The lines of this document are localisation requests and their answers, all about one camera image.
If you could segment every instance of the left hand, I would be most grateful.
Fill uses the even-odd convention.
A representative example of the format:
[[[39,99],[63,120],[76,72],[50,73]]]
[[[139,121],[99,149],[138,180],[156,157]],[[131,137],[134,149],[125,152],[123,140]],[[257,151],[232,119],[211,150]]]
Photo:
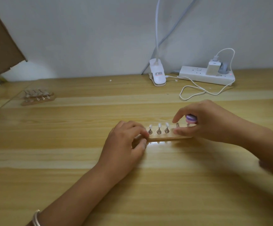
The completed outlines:
[[[120,121],[105,141],[96,167],[102,169],[114,185],[137,165],[145,152],[145,138],[135,148],[132,147],[134,138],[139,134],[149,137],[149,133],[140,123]]]

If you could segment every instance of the purple bottle cap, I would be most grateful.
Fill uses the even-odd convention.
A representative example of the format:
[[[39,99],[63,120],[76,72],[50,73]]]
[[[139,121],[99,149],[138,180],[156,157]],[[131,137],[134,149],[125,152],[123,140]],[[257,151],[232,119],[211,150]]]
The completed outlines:
[[[192,115],[192,114],[188,114],[186,115],[186,122],[189,124],[196,124],[197,123],[197,117]]]

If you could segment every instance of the power strip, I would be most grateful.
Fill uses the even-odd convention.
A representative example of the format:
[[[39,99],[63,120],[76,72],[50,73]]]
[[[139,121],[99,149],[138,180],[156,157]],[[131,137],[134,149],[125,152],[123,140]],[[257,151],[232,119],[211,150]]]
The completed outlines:
[[[207,75],[206,73],[207,68],[182,66],[178,78],[188,77],[196,82],[213,83],[225,86],[231,86],[235,79],[234,73],[231,70],[228,74],[219,74],[218,72],[215,72],[214,75]]]

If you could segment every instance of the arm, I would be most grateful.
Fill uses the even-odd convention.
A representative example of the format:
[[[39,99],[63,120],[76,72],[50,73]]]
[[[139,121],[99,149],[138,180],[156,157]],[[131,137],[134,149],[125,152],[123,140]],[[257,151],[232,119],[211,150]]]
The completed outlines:
[[[187,114],[197,116],[197,125],[176,128],[174,132],[241,146],[265,162],[273,172],[273,131],[246,121],[210,100],[181,108],[173,123]]]
[[[96,166],[38,214],[40,225],[82,225],[100,200],[141,159],[146,148],[146,139],[142,139],[132,148],[132,142],[139,134],[149,136],[141,124],[120,121],[109,133]],[[33,223],[30,222],[27,226],[33,226]]]

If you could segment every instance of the hand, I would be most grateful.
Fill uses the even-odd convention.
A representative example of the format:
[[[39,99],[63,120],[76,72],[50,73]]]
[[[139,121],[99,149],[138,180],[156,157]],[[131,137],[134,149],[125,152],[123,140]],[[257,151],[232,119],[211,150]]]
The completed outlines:
[[[197,117],[197,125],[175,128],[174,133],[181,136],[202,137],[212,141],[238,145],[242,135],[245,134],[245,130],[249,130],[255,125],[210,100],[193,103],[181,108],[172,122],[178,122],[180,118],[187,114],[193,114]]]
[[[137,165],[145,152],[145,138],[141,138],[135,148],[132,147],[134,138],[139,134],[145,138],[149,137],[149,133],[141,124],[135,121],[120,121],[105,141],[96,167],[103,169],[114,185]]]

